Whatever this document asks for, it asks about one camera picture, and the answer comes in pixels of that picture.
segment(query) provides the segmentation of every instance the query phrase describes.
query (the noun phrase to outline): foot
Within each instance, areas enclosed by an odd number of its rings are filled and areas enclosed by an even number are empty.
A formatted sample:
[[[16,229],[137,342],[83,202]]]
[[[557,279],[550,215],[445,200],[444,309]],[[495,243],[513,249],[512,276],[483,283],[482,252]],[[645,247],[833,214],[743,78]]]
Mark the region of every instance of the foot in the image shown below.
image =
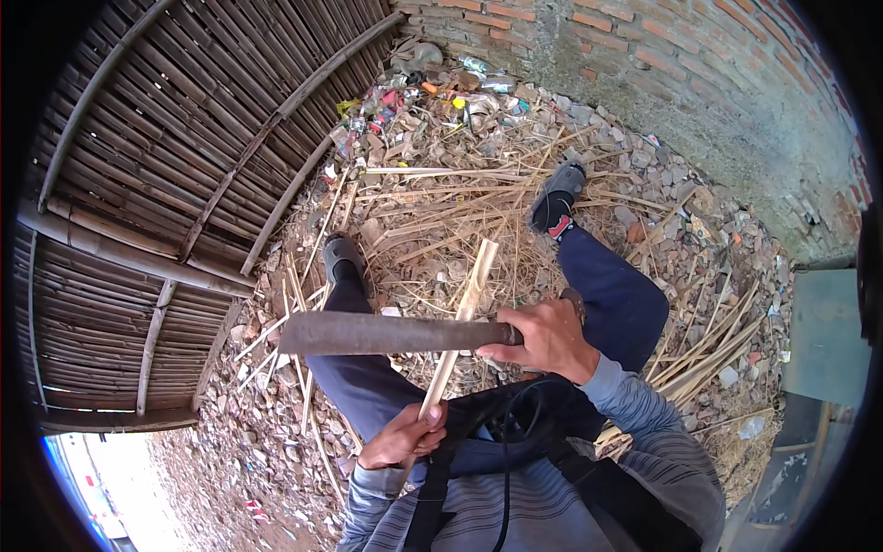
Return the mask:
[[[358,254],[352,238],[341,232],[328,236],[322,248],[322,260],[325,262],[325,277],[334,286],[346,282],[367,293],[365,260]]]
[[[527,215],[527,227],[538,234],[546,232],[560,242],[576,224],[570,209],[585,184],[585,169],[578,161],[566,161],[543,183],[537,200]]]

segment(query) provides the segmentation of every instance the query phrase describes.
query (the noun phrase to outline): long sleeve shirt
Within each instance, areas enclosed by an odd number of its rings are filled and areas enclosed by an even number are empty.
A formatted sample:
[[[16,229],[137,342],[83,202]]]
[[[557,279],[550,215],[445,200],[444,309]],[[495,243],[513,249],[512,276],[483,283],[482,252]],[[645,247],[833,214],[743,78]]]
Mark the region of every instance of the long sleeve shirt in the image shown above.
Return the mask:
[[[675,406],[637,374],[624,372],[603,355],[592,379],[580,388],[598,412],[608,416],[634,443],[621,468],[653,493],[672,514],[715,550],[726,517],[714,464],[681,422]],[[572,440],[579,454],[593,446]],[[417,493],[396,500],[402,470],[356,467],[350,479],[340,552],[400,550],[408,533]],[[503,550],[637,550],[628,534],[602,512],[594,517],[576,489],[545,458],[510,474],[509,530]],[[457,515],[432,544],[434,552],[490,550],[500,534],[503,474],[451,480],[444,511]]]

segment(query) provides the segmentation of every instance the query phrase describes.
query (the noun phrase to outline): person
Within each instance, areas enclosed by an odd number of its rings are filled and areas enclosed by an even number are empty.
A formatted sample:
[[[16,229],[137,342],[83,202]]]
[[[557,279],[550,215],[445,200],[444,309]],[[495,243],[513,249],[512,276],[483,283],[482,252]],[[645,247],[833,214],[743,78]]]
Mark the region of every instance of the person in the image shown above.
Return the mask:
[[[674,405],[638,377],[668,302],[574,223],[570,208],[584,184],[582,166],[563,163],[527,223],[557,242],[562,272],[584,301],[585,324],[567,299],[501,308],[497,319],[521,330],[524,345],[476,351],[548,376],[442,402],[419,419],[426,392],[387,357],[306,358],[366,440],[338,550],[716,549],[725,509],[714,464]],[[326,310],[371,313],[365,263],[351,239],[329,236],[323,259],[335,286]],[[492,413],[477,422],[476,412]],[[607,461],[613,472],[593,455],[607,419],[633,439],[618,466]],[[549,435],[562,439],[550,444]],[[550,450],[564,443],[566,451],[553,457]],[[413,456],[420,460],[410,479],[420,488],[400,498],[403,463]],[[580,473],[595,466],[603,475],[587,487],[583,480],[592,478]]]

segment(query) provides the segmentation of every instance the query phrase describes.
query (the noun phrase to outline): shirt cuff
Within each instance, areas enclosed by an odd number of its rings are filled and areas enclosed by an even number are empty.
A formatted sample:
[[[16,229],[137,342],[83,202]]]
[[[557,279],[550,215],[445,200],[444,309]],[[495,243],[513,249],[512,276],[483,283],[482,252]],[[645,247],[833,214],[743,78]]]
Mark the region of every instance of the shirt cuff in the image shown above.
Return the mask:
[[[356,469],[350,476],[350,483],[377,498],[396,500],[400,483],[404,477],[404,468],[386,467],[379,470],[366,470],[356,463]]]
[[[589,397],[589,401],[596,405],[603,403],[619,388],[619,384],[623,381],[625,373],[623,367],[615,360],[608,359],[602,353],[598,366],[592,379],[580,389]]]

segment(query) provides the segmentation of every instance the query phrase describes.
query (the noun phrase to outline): hand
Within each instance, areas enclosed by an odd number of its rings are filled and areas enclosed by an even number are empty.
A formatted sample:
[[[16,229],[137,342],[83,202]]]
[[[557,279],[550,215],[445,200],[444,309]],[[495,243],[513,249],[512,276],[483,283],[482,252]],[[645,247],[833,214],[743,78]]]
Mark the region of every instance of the hand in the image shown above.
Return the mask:
[[[425,456],[437,449],[448,431],[448,401],[431,406],[421,420],[420,404],[407,405],[358,455],[358,465],[377,470],[405,461],[409,456]]]
[[[583,339],[583,329],[569,299],[543,301],[518,310],[501,308],[497,321],[518,328],[525,344],[485,345],[476,351],[478,355],[553,372],[576,385],[586,385],[592,379],[601,353]]]

